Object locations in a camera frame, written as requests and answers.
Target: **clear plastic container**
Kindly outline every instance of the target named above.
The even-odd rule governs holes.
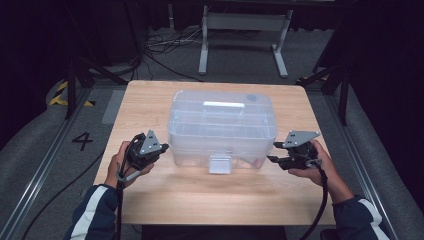
[[[195,90],[175,93],[168,131],[175,164],[210,173],[260,168],[278,133],[268,96]]]

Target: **metal frame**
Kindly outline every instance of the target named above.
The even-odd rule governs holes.
[[[277,44],[273,44],[275,62],[282,78],[287,78],[288,73],[283,61],[281,50],[290,25],[293,11],[286,15],[257,15],[257,14],[231,14],[209,13],[208,6],[203,7],[202,21],[202,49],[200,52],[199,74],[205,75],[208,64],[208,29],[241,29],[259,31],[279,31],[280,37]]]

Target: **sleeve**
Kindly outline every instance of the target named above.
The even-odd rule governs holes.
[[[92,186],[74,210],[72,225],[64,239],[113,239],[117,207],[114,188],[104,184]]]
[[[355,196],[342,203],[333,204],[337,233],[342,240],[386,240],[381,230],[381,215],[366,199]]]

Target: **wooden table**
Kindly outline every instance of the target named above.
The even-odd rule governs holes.
[[[132,81],[122,101],[94,184],[103,183],[110,159],[122,141],[153,129],[168,140],[168,116],[178,90],[222,90],[268,95],[274,106],[278,136],[290,130],[320,131],[299,86],[167,81]],[[317,138],[324,148],[322,136]],[[283,156],[274,149],[272,155]],[[152,171],[124,191],[122,222],[128,224],[310,225],[320,207],[322,188],[266,160],[260,169],[234,169],[211,175],[208,168],[179,167],[172,152],[161,155]],[[334,225],[331,203],[319,224]]]

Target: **yellow tape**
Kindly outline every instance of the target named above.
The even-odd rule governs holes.
[[[54,94],[52,100],[50,100],[50,105],[63,105],[68,106],[68,101],[60,100],[60,96],[62,95],[65,88],[68,86],[68,81],[63,80],[62,84],[57,88],[56,93]],[[86,107],[94,107],[96,105],[96,101],[87,101],[84,106]]]

